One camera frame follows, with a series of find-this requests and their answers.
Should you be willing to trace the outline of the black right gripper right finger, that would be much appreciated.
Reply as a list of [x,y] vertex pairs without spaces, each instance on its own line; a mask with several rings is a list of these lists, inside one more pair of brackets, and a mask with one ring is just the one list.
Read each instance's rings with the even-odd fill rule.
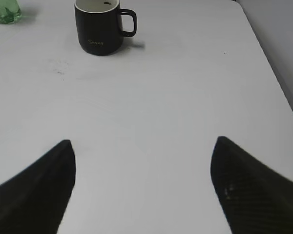
[[293,181],[229,138],[217,138],[211,180],[233,234],[293,234]]

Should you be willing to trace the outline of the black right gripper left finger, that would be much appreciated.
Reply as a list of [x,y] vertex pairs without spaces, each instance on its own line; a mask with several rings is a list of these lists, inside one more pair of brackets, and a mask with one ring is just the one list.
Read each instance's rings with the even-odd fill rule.
[[59,142],[0,185],[0,234],[55,234],[76,179],[71,141]]

